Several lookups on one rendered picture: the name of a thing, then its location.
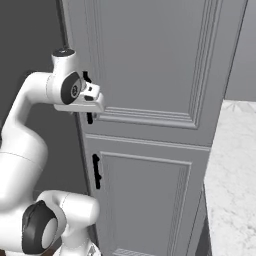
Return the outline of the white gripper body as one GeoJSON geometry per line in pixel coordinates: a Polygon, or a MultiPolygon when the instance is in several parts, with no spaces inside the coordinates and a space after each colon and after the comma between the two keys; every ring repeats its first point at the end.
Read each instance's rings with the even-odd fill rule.
{"type": "Polygon", "coordinates": [[[65,112],[101,113],[105,109],[104,96],[102,93],[100,93],[98,98],[95,101],[85,101],[85,100],[76,99],[73,103],[69,105],[55,104],[54,108],[57,111],[65,111],[65,112]]]}

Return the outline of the grey short cupboard door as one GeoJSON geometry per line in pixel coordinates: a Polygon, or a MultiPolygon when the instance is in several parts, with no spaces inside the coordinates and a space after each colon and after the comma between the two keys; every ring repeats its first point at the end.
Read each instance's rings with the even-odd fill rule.
{"type": "Polygon", "coordinates": [[[103,256],[195,256],[208,147],[85,134],[103,256]],[[100,158],[96,189],[92,155],[100,158]]]}

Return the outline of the grey tall cupboard door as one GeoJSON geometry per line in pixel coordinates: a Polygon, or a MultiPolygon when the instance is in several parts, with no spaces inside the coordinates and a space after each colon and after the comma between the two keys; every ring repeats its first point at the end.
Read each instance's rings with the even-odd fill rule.
{"type": "Polygon", "coordinates": [[[106,109],[87,135],[209,147],[247,0],[62,0],[106,109]]]}

